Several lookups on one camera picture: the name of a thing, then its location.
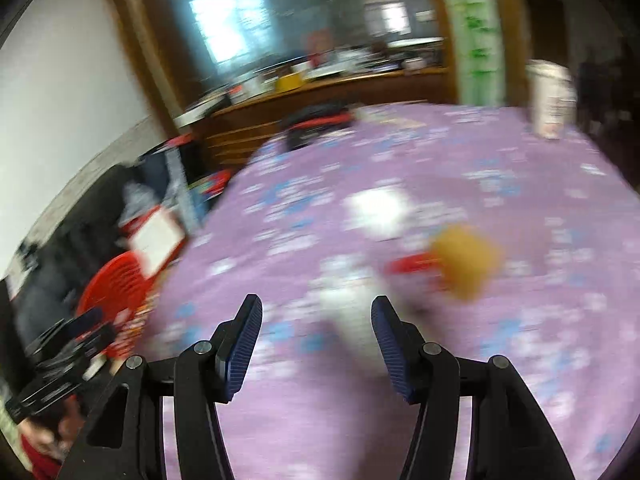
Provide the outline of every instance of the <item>yellow sponge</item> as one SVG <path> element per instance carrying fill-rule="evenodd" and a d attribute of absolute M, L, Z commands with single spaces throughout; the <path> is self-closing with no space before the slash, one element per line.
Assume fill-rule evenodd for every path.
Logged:
<path fill-rule="evenodd" d="M 451 224 L 433 238 L 429 253 L 439 260 L 449 291 L 462 301 L 477 298 L 502 266 L 502 251 L 461 224 Z"/>

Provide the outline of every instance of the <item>plastic bag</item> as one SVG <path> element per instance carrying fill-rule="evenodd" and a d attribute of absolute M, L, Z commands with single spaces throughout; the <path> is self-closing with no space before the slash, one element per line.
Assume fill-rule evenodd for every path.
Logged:
<path fill-rule="evenodd" d="M 126 226 L 158 206 L 158 198 L 154 191 L 144 184 L 127 182 L 122 190 L 124 210 L 118 220 L 118 227 L 126 230 Z"/>

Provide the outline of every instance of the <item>human hand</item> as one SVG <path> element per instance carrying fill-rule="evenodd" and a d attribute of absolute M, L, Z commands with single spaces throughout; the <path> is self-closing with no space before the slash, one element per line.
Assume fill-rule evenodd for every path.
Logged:
<path fill-rule="evenodd" d="M 18 430 L 33 449 L 60 461 L 64 460 L 84 425 L 84 418 L 82 418 L 80 405 L 76 398 L 69 397 L 63 400 L 63 403 L 65 415 L 58 424 L 60 440 L 56 440 L 53 431 L 28 418 L 18 424 Z"/>

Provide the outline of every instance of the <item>yellow object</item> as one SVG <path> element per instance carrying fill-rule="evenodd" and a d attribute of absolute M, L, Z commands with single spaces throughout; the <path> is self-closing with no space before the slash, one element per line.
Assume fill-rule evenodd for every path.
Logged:
<path fill-rule="evenodd" d="M 276 81 L 276 92 L 288 92 L 302 86 L 302 76 L 299 73 L 284 75 Z"/>
<path fill-rule="evenodd" d="M 431 242 L 429 254 L 438 266 L 449 291 L 462 301 L 480 295 L 484 284 L 502 266 L 502 251 L 471 228 L 452 224 Z"/>

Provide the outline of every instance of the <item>bed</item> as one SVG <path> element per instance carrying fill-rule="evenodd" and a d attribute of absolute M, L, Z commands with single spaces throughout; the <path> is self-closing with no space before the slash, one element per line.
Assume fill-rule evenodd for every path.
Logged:
<path fill-rule="evenodd" d="M 415 221 L 373 241 L 345 200 L 385 186 L 411 197 Z M 511 359 L 577 479 L 598 478 L 615 457 L 640 413 L 640 206 L 580 133 L 541 140 L 517 108 L 367 107 L 350 130 L 295 152 L 270 140 L 225 194 L 172 270 L 140 351 L 178 354 L 209 338 L 247 293 L 260 295 L 246 381 L 219 408 L 236 478 L 398 477 L 417 408 L 361 366 L 315 287 L 345 261 L 380 272 L 451 221 L 506 253 L 484 297 L 459 304 L 428 292 L 419 274 L 388 286 L 455 355 Z M 462 399 L 456 480 L 469 416 Z M 167 478 L 179 478 L 170 402 L 164 433 Z"/>

